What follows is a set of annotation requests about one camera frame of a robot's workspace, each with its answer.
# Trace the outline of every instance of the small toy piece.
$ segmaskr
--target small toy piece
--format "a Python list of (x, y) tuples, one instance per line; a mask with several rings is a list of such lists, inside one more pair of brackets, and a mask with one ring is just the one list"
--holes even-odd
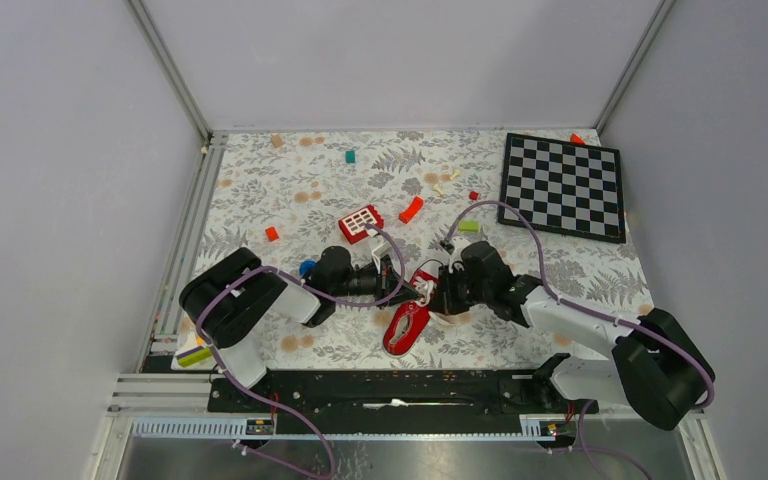
[(270, 242), (274, 242), (281, 237), (278, 236), (278, 230), (275, 230), (275, 227), (269, 227), (266, 229), (266, 238), (268, 238)]
[(481, 224), (474, 220), (461, 220), (461, 223), (458, 224), (458, 231), (478, 233), (481, 231)]
[(299, 265), (299, 275), (304, 277), (305, 274), (315, 266), (316, 266), (316, 260), (305, 260), (304, 262), (302, 262), (301, 265)]
[(196, 347), (192, 350), (188, 350), (179, 355), (176, 355), (175, 359), (178, 360), (178, 365), (180, 365), (183, 368), (187, 368), (191, 365), (195, 365), (196, 363), (202, 360), (206, 360), (210, 357), (211, 357), (210, 350), (204, 347)]
[(378, 215), (378, 212), (372, 205), (367, 205), (356, 212), (346, 215), (337, 222), (337, 226), (340, 227), (346, 240), (354, 245), (369, 236), (369, 231), (365, 228), (365, 225), (369, 223), (378, 228), (384, 228), (384, 219), (381, 218), (381, 215)]
[(421, 198), (413, 197), (413, 201), (407, 210), (399, 214), (399, 220), (401, 220), (402, 223), (410, 222), (414, 215), (416, 215), (416, 213), (419, 211), (419, 209), (422, 208), (424, 203), (425, 201), (423, 201)]

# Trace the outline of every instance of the green toy block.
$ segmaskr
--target green toy block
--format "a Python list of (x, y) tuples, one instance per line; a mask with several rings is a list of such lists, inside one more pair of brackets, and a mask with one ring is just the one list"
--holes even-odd
[(458, 224), (458, 231), (466, 233), (478, 233), (481, 231), (481, 224), (474, 220), (462, 220)]
[(207, 348), (202, 348), (198, 352), (191, 353), (185, 357), (178, 357), (178, 365), (187, 368), (190, 365), (195, 365), (196, 363), (208, 359), (211, 357), (210, 350)]

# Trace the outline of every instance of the black and white checkerboard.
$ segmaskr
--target black and white checkerboard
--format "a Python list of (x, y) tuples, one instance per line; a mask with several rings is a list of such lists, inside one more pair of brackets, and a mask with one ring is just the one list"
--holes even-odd
[[(500, 200), (537, 230), (625, 243), (618, 150), (509, 133)], [(498, 221), (523, 226), (502, 207)]]

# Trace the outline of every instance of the white wall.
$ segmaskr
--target white wall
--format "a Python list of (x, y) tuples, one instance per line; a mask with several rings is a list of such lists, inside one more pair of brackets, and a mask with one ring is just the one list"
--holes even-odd
[(658, 0), (148, 0), (217, 129), (591, 126)]
[(0, 480), (80, 475), (199, 147), (123, 1), (0, 2)]
[(718, 374), (729, 478), (768, 478), (768, 2), (678, 2), (603, 140), (655, 301)]

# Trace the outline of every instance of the floral tablecloth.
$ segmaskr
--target floral tablecloth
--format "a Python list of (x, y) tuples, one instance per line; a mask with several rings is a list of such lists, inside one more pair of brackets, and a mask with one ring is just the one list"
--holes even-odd
[[(568, 139), (573, 131), (517, 133)], [(589, 144), (599, 144), (593, 130), (575, 133)], [(498, 198), (506, 134), (500, 130), (282, 133), (284, 145), (279, 148), (268, 133), (232, 134), (194, 276), (240, 246), (254, 251), (265, 264), (296, 274), (302, 261), (317, 259), (329, 245), (347, 247), (354, 263), (365, 264), (370, 260), (370, 241), (349, 246), (337, 220), (367, 204), (375, 205), (384, 217), (408, 272), (426, 259), (444, 259), (436, 242), (469, 205), (469, 192)], [(347, 150), (357, 152), (357, 163), (346, 163)], [(444, 196), (432, 190), (435, 184)], [(398, 214), (417, 195), (425, 205), (404, 225)], [(481, 223), (481, 235), (515, 274), (537, 273), (534, 242), (525, 229), (496, 223), (492, 207), (474, 210), (467, 218)], [(268, 241), (264, 233), (268, 227), (277, 229), (280, 240)], [(540, 236), (549, 280), (557, 290), (616, 310), (651, 308), (630, 235), (625, 245), (552, 233)], [(338, 309), (314, 329), (270, 316), (252, 335), (267, 367), (273, 369), (530, 368), (556, 352), (598, 358), (560, 335), (504, 322), (485, 307), (455, 317), (453, 326), (432, 321), (407, 355), (394, 358), (381, 347), (394, 310)], [(189, 328), (185, 322), (182, 333)]]

